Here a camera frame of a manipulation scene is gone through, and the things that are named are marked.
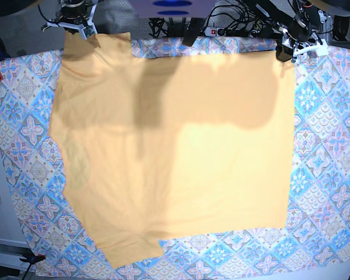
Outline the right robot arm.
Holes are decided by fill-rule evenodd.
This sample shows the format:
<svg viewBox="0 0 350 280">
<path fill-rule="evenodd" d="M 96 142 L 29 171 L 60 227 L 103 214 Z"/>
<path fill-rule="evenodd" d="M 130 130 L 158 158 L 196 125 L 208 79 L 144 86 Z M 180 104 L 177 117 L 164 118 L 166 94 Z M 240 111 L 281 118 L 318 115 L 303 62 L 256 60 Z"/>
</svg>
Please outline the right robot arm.
<svg viewBox="0 0 350 280">
<path fill-rule="evenodd" d="M 79 33 L 85 40 L 97 34 L 93 17 L 98 1 L 64 0 L 58 3 L 60 10 L 55 14 L 55 19 L 47 19 L 38 5 L 39 14 L 45 20 L 42 32 L 51 27 L 61 27 L 72 34 Z"/>
</svg>

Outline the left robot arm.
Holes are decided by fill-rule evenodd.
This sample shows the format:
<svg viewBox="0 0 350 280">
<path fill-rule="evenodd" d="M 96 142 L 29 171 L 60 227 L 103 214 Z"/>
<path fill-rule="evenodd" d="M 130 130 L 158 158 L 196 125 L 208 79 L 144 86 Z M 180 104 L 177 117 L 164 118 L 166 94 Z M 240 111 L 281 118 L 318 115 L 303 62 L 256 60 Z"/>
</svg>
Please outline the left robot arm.
<svg viewBox="0 0 350 280">
<path fill-rule="evenodd" d="M 294 16 L 279 10 L 271 1 L 246 1 L 246 5 L 265 25 L 258 36 L 276 40 L 278 61 L 294 63 L 309 51 L 319 57 L 328 54 L 328 44 L 320 37 L 326 14 L 309 1 L 289 1 Z"/>
</svg>

